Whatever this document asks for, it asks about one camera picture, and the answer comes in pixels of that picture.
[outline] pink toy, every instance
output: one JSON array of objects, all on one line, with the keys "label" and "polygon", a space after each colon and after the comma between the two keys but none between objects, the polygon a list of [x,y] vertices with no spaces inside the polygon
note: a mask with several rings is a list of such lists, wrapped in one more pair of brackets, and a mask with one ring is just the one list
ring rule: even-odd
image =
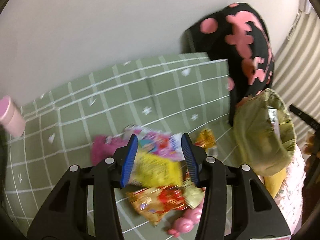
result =
[{"label": "pink toy", "polygon": [[26,121],[9,96],[0,100],[0,124],[14,137],[21,136],[26,127]]},{"label": "pink toy", "polygon": [[113,156],[116,149],[127,145],[127,141],[120,137],[111,138],[111,136],[98,135],[92,145],[91,162],[92,165],[97,165],[105,158]]},{"label": "pink toy", "polygon": [[195,209],[187,209],[183,214],[183,217],[178,218],[174,224],[173,228],[168,230],[169,235],[173,235],[174,237],[179,237],[180,233],[188,233],[190,232],[195,224],[200,222],[203,201],[195,208]]}]

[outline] green checkered cloth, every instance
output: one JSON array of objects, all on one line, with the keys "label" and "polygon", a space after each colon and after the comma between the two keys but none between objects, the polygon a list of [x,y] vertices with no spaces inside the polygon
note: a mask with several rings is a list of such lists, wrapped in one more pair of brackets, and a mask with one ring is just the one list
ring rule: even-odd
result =
[{"label": "green checkered cloth", "polygon": [[[209,61],[205,53],[168,55],[106,67],[61,85],[22,106],[27,121],[20,138],[7,138],[5,206],[26,234],[42,203],[70,165],[91,166],[96,135],[121,135],[130,124],[195,139],[213,130],[218,159],[236,166],[237,145],[229,113],[228,62]],[[157,227],[139,216],[115,190],[125,239],[165,240],[164,231],[180,212],[170,212]],[[88,228],[94,235],[93,188],[88,191]],[[227,227],[231,222],[228,188]],[[197,226],[180,239],[194,239]]]}]

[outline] pink pig toy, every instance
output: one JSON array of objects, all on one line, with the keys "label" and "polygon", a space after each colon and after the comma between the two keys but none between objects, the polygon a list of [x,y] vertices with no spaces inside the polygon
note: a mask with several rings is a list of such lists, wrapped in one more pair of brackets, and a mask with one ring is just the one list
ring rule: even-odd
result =
[{"label": "pink pig toy", "polygon": [[183,214],[183,217],[178,218],[174,224],[173,228],[168,230],[169,235],[174,237],[179,237],[180,233],[190,232],[195,224],[200,222],[203,201],[195,209],[187,209]]}]

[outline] pink and white package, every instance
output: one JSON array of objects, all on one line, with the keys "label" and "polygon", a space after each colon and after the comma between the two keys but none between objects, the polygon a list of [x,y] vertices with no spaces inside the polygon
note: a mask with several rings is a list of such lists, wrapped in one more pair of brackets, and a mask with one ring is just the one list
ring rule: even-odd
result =
[{"label": "pink and white package", "polygon": [[138,146],[140,149],[172,161],[184,160],[181,149],[181,133],[172,135],[137,125],[130,125],[124,129],[123,140],[129,140],[132,134],[138,137]]}]

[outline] striped curtain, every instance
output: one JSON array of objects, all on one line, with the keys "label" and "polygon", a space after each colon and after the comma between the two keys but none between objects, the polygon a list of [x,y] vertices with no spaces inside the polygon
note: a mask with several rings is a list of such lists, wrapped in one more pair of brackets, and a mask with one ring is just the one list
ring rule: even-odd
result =
[{"label": "striped curtain", "polygon": [[[273,89],[320,122],[320,19],[314,10],[302,13],[290,40],[276,55]],[[299,148],[312,130],[292,114]]]}]

